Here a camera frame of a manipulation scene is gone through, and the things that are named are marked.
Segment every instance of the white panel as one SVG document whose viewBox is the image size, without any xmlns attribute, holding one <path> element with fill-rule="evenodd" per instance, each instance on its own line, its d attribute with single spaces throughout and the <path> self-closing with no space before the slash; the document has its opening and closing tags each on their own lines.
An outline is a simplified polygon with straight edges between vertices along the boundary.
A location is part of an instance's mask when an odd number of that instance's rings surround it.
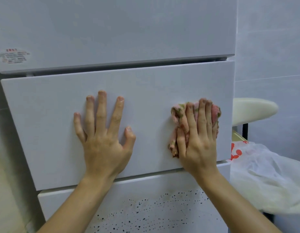
<svg viewBox="0 0 300 233">
<path fill-rule="evenodd" d="M 218 168 L 229 180 L 230 165 L 221 164 Z M 38 195 L 46 220 L 73 190 L 42 191 Z M 97 230 L 112 233 L 228 232 L 218 211 L 185 171 L 114 183 L 86 233 Z"/>
<path fill-rule="evenodd" d="M 0 0 L 1 73 L 235 53 L 237 0 Z"/>
<path fill-rule="evenodd" d="M 171 107 L 212 99 L 221 107 L 218 160 L 230 158 L 234 62 L 161 66 L 62 74 L 1 81 L 37 190 L 74 185 L 84 171 L 83 149 L 73 113 L 84 117 L 85 98 L 108 94 L 110 116 L 116 97 L 125 98 L 119 140 L 130 125 L 137 140 L 119 177 L 179 168 L 167 149 L 174 124 Z"/>
</svg>

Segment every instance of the freezer door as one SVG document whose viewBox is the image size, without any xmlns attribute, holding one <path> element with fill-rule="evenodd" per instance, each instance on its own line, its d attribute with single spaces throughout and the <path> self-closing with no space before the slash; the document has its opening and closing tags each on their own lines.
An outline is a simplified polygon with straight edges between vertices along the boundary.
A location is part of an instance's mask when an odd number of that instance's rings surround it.
<svg viewBox="0 0 300 233">
<path fill-rule="evenodd" d="M 85 171 L 74 134 L 73 113 L 84 118 L 85 98 L 106 90 L 108 117 L 117 96 L 125 98 L 119 141 L 130 125 L 137 140 L 119 177 L 179 168 L 167 149 L 175 125 L 171 107 L 212 99 L 221 107 L 218 160 L 230 158 L 234 62 L 96 71 L 1 81 L 37 190 L 75 185 Z"/>
<path fill-rule="evenodd" d="M 235 53 L 237 0 L 0 0 L 0 72 Z"/>
<path fill-rule="evenodd" d="M 229 164 L 218 169 L 229 179 Z M 46 220 L 73 190 L 42 191 L 38 195 Z M 194 178 L 181 171 L 114 183 L 86 233 L 97 230 L 227 233 L 228 227 Z"/>
</svg>

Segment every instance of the refrigerator drawer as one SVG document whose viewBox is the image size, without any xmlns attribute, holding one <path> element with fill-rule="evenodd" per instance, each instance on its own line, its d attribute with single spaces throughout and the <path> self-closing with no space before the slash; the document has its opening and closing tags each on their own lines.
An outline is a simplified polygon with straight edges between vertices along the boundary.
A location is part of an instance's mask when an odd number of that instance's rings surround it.
<svg viewBox="0 0 300 233">
<path fill-rule="evenodd" d="M 234 62 L 108 70 L 2 81 L 12 117 L 37 190 L 75 185 L 85 171 L 74 134 L 73 113 L 84 117 L 85 98 L 106 90 L 110 117 L 121 95 L 125 106 L 119 141 L 130 125 L 137 136 L 132 158 L 119 177 L 179 168 L 167 149 L 175 125 L 171 107 L 212 99 L 221 107 L 218 160 L 230 158 Z"/>
<path fill-rule="evenodd" d="M 228 180 L 230 165 L 218 165 Z M 45 219 L 74 189 L 42 191 Z M 187 172 L 162 174 L 113 184 L 86 233 L 96 232 L 227 233 L 228 227 L 194 178 Z"/>
<path fill-rule="evenodd" d="M 237 0 L 0 0 L 0 72 L 234 55 L 236 11 Z"/>
</svg>

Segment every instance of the cloth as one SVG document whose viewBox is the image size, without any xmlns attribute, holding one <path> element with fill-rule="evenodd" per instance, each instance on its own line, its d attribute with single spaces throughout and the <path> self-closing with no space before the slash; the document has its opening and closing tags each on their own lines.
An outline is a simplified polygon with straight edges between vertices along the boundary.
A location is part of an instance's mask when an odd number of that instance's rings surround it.
<svg viewBox="0 0 300 233">
<path fill-rule="evenodd" d="M 179 158 L 178 155 L 178 146 L 177 146 L 177 129 L 183 129 L 186 137 L 186 145 L 188 146 L 189 141 L 189 125 L 186 116 L 187 103 L 177 104 L 171 108 L 171 117 L 174 123 L 177 125 L 171 134 L 171 138 L 168 144 L 168 149 L 171 151 L 173 157 Z M 195 121 L 198 121 L 198 111 L 199 111 L 199 102 L 195 102 L 193 106 L 194 118 Z M 221 110 L 217 105 L 212 105 L 211 107 L 211 122 L 214 126 L 218 121 L 218 118 L 221 116 Z"/>
</svg>

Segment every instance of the person's right arm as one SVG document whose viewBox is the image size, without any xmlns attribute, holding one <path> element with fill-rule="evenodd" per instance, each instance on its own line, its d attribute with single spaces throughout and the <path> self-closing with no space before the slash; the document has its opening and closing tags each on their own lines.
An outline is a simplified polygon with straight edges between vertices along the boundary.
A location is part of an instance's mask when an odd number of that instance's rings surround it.
<svg viewBox="0 0 300 233">
<path fill-rule="evenodd" d="M 218 123 L 212 126 L 211 106 L 211 101 L 200 100 L 197 123 L 194 119 L 193 105 L 187 106 L 190 132 L 187 147 L 183 130 L 177 131 L 179 158 L 184 169 L 195 178 L 232 233 L 281 232 L 220 174 L 216 165 Z"/>
</svg>

